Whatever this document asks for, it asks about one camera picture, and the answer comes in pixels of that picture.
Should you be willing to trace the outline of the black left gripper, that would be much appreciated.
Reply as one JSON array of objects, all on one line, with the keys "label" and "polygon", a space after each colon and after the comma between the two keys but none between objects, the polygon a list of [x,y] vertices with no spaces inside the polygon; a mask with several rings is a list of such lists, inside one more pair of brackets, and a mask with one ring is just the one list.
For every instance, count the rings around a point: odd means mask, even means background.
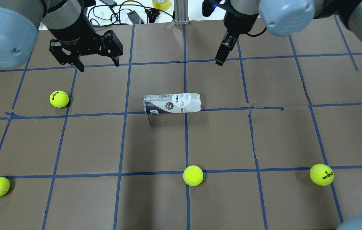
[{"label": "black left gripper", "polygon": [[80,72],[84,72],[84,65],[79,56],[106,56],[118,67],[120,57],[124,54],[123,44],[112,30],[100,35],[88,19],[77,19],[66,28],[49,28],[49,31],[54,36],[49,42],[49,51],[53,57],[61,65],[74,65]]}]

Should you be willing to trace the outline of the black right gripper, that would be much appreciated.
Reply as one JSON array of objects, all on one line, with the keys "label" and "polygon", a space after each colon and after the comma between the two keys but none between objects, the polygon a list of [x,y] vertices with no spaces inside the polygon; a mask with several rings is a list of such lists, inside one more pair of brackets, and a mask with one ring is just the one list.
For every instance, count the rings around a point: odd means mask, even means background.
[{"label": "black right gripper", "polygon": [[258,18],[258,13],[246,15],[235,15],[231,12],[226,12],[224,16],[224,25],[227,32],[216,53],[215,63],[223,66],[229,53],[234,49],[240,35],[247,34],[251,31],[254,23]]}]

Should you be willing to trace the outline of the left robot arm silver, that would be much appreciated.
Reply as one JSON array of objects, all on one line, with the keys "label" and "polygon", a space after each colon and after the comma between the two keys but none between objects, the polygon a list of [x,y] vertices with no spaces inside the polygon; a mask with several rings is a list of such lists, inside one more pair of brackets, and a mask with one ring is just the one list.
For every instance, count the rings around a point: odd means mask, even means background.
[{"label": "left robot arm silver", "polygon": [[97,54],[119,66],[123,45],[111,30],[95,32],[85,9],[94,0],[0,0],[0,67],[19,67],[28,61],[40,24],[54,39],[49,51],[61,65],[84,71],[80,56]]}]

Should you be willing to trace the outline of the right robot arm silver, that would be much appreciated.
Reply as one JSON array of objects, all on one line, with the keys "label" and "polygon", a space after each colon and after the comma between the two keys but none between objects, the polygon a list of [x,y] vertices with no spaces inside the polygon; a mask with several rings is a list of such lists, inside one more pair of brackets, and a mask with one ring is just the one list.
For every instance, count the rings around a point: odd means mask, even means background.
[{"label": "right robot arm silver", "polygon": [[362,0],[205,0],[226,11],[227,29],[216,53],[222,66],[240,35],[249,35],[260,17],[275,36],[289,36],[307,27],[313,19],[337,15],[343,25],[362,42]]}]

